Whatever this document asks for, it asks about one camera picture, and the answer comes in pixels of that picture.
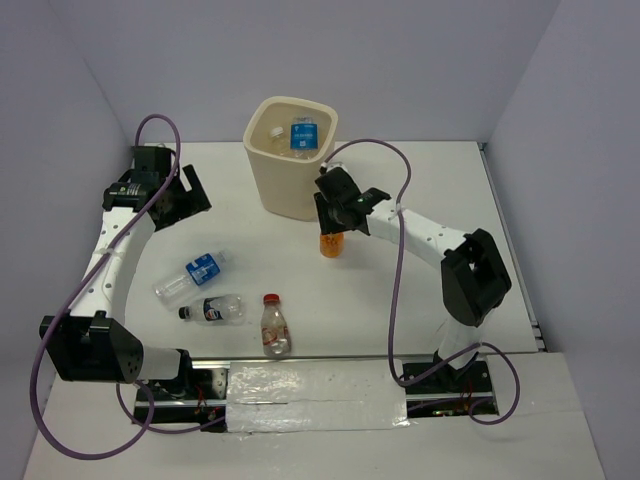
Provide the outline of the blue label clear bottle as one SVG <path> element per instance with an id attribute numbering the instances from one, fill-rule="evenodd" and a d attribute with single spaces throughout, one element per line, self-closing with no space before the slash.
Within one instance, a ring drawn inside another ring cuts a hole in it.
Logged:
<path id="1" fill-rule="evenodd" d="M 230 265 L 231 260 L 232 256 L 227 250 L 204 253 L 156 281 L 152 291 L 164 306 L 176 305 L 197 296 Z"/>

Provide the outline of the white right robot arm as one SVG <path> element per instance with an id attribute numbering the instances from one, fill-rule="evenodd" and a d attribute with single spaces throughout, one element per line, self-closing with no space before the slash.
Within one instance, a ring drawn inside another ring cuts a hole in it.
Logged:
<path id="1" fill-rule="evenodd" d="M 434 375 L 444 390 L 456 391 L 470 376 L 481 348 L 485 319 L 503 302 L 512 281 L 492 235 L 451 229 L 401 205 L 377 188 L 361 191 L 342 166 L 322 166 L 314 201 L 323 235 L 358 231 L 398 247 L 387 334 L 392 377 L 401 386 Z M 394 367 L 395 326 L 404 255 L 410 253 L 440 273 L 446 332 L 434 353 L 435 365 L 414 379 Z"/>

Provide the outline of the small orange bottle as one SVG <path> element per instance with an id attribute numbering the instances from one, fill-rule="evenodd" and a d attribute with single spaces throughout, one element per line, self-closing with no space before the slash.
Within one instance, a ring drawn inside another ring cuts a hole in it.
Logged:
<path id="1" fill-rule="evenodd" d="M 320 253 L 326 258 L 337 258 L 344 250 L 344 234 L 321 234 L 319 241 Z"/>

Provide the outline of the red cap clear bottle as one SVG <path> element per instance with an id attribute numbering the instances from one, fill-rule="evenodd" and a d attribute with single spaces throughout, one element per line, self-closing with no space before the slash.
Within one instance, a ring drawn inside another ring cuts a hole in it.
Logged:
<path id="1" fill-rule="evenodd" d="M 270 293 L 263 297 L 261 339 L 264 354 L 270 358 L 282 358 L 291 354 L 291 338 L 287 322 L 281 312 L 280 297 Z"/>

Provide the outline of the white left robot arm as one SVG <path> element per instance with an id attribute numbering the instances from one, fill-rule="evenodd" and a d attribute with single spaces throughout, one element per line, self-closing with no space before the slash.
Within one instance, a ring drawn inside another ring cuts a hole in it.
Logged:
<path id="1" fill-rule="evenodd" d="M 151 236 L 211 205 L 195 169 L 172 169 L 167 147 L 133 148 L 133 165 L 103 193 L 101 232 L 82 287 L 59 321 L 43 318 L 52 334 L 46 351 L 64 381 L 132 384 L 159 382 L 173 398 L 195 388 L 184 349 L 146 346 L 125 326 L 125 309 L 137 265 Z"/>

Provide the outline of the blue label water bottle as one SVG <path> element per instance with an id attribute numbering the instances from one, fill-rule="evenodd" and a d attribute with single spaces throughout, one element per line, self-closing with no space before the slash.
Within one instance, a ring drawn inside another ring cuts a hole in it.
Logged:
<path id="1" fill-rule="evenodd" d="M 290 150 L 295 158 L 311 159 L 318 151 L 319 129 L 311 116 L 292 119 L 290 127 Z"/>

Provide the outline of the large clear white-cap bottle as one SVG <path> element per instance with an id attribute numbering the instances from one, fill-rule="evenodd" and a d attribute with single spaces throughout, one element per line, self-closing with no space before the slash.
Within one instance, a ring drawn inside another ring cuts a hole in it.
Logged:
<path id="1" fill-rule="evenodd" d="M 290 157 L 290 139 L 282 126 L 276 126 L 269 131 L 270 148 L 273 154 Z"/>

